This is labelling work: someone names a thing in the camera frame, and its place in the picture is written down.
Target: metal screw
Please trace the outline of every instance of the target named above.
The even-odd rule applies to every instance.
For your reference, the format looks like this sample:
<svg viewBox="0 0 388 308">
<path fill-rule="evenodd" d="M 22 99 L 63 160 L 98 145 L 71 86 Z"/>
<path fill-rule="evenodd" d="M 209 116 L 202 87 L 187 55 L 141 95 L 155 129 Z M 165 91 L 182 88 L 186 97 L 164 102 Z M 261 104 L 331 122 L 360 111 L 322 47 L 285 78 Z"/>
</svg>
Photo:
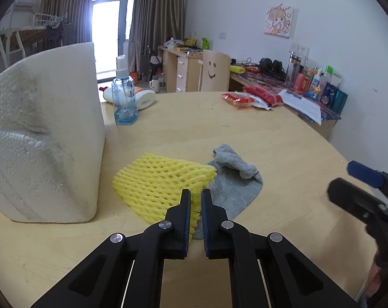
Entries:
<svg viewBox="0 0 388 308">
<path fill-rule="evenodd" d="M 171 221 L 168 221 L 168 220 L 164 220 L 164 221 L 161 221 L 158 226 L 162 229 L 167 229 L 167 228 L 170 228 L 171 227 Z"/>
<path fill-rule="evenodd" d="M 272 233 L 270 235 L 270 240 L 279 243 L 282 241 L 282 235 L 279 233 Z"/>
<path fill-rule="evenodd" d="M 113 243 L 118 243 L 123 240 L 123 236 L 121 234 L 113 234 L 110 237 L 110 241 Z"/>
<path fill-rule="evenodd" d="M 232 227 L 234 227 L 234 222 L 229 221 L 229 220 L 225 220 L 225 221 L 221 222 L 221 227 L 223 227 L 225 229 L 231 229 Z"/>
</svg>

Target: glass door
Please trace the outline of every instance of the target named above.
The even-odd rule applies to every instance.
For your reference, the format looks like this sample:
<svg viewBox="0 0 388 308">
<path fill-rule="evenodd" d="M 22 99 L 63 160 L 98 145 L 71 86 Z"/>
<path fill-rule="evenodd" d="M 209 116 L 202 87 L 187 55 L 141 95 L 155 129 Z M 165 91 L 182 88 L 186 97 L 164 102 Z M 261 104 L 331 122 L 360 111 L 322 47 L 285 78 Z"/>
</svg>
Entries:
<svg viewBox="0 0 388 308">
<path fill-rule="evenodd" d="M 93 7 L 93 43 L 98 80 L 115 77 L 118 16 L 119 1 L 101 2 Z"/>
<path fill-rule="evenodd" d="M 130 39 L 134 0 L 93 0 L 93 43 L 97 80 L 115 77 L 116 57 Z"/>
</svg>

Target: round wooden table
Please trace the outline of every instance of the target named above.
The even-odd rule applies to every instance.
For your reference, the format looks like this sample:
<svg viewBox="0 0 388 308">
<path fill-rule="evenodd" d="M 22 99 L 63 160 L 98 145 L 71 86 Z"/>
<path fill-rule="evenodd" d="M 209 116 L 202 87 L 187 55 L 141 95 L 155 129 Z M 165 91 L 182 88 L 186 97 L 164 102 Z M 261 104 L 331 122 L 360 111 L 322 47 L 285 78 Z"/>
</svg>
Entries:
<svg viewBox="0 0 388 308">
<path fill-rule="evenodd" d="M 0 213 L 0 289 L 14 308 L 28 308 L 110 234 L 134 235 L 148 226 L 116 194 L 116 172 L 144 152 L 199 163 L 229 144 L 260 171 L 260 195 L 236 222 L 251 232 L 282 233 L 333 281 L 355 296 L 376 246 L 364 224 L 330 203 L 328 183 L 347 178 L 347 161 L 286 108 L 237 109 L 220 93 L 157 97 L 133 126 L 117 126 L 103 103 L 106 144 L 97 215 L 82 224 L 12 222 Z M 349 179 L 364 187 L 354 179 Z M 166 260 L 164 308 L 231 307 L 228 261 L 205 257 L 191 241 L 186 260 Z"/>
</svg>

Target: brown curtain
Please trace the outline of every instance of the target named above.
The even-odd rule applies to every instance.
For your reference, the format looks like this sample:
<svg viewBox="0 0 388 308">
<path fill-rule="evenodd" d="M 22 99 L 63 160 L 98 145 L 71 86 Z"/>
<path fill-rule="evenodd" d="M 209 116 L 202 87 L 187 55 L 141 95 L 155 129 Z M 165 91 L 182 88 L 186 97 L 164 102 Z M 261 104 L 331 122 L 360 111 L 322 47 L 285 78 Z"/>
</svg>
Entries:
<svg viewBox="0 0 388 308">
<path fill-rule="evenodd" d="M 77 43 L 91 42 L 93 5 L 91 0 L 41 0 L 39 13 L 64 16 L 71 22 Z"/>
<path fill-rule="evenodd" d="M 147 46 L 157 50 L 167 37 L 184 37 L 184 0 L 135 0 L 130 31 L 128 64 L 140 70 L 140 59 Z"/>
</svg>

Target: gray cloth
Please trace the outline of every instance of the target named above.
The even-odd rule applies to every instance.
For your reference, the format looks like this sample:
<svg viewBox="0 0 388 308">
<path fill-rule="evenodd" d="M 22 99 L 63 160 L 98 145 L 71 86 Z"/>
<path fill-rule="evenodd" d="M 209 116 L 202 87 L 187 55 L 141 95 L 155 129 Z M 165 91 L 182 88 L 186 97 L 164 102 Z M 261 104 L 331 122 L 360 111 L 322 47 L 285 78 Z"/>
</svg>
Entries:
<svg viewBox="0 0 388 308">
<path fill-rule="evenodd" d="M 47 25 L 45 28 L 45 36 L 53 42 L 61 41 L 61 38 L 63 37 L 63 25 L 59 23 L 57 28 L 52 28 Z"/>
<path fill-rule="evenodd" d="M 77 31 L 71 23 L 63 23 L 63 46 L 77 44 Z"/>
<path fill-rule="evenodd" d="M 263 179 L 254 165 L 248 164 L 228 145 L 213 150 L 215 160 L 209 164 L 217 169 L 217 177 L 210 185 L 214 205 L 225 208 L 229 220 L 239 215 L 260 193 Z M 203 239 L 203 223 L 198 222 L 193 234 Z"/>
</svg>

